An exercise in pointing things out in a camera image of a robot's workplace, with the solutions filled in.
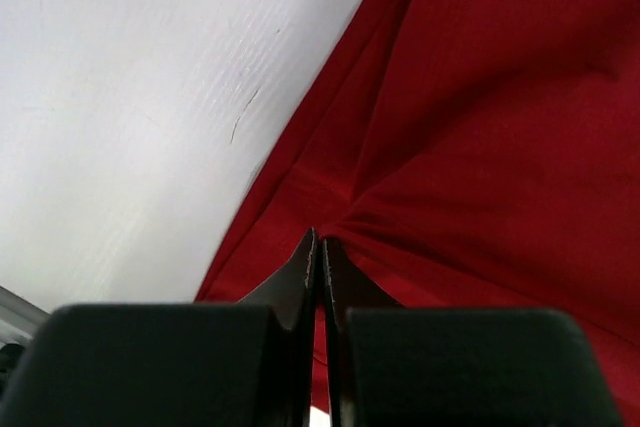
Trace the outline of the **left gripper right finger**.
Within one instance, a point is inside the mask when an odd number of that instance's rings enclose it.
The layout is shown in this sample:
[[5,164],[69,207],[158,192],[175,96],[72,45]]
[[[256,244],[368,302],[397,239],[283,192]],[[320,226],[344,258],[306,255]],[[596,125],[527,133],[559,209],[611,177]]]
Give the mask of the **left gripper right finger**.
[[566,314],[401,306],[321,245],[336,426],[619,426],[589,342]]

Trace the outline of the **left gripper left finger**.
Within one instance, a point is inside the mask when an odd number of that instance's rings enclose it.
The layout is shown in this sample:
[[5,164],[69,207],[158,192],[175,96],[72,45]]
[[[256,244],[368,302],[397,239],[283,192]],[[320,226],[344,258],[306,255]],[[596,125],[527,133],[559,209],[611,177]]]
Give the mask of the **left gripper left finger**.
[[305,426],[317,235],[235,303],[55,311],[1,397],[5,426]]

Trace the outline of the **dark red t-shirt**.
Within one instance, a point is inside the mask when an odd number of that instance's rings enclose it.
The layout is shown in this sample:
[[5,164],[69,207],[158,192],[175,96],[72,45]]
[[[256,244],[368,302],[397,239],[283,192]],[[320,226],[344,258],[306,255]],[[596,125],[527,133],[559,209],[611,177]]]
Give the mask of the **dark red t-shirt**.
[[639,422],[639,0],[364,0],[198,293],[315,229],[410,307],[547,306]]

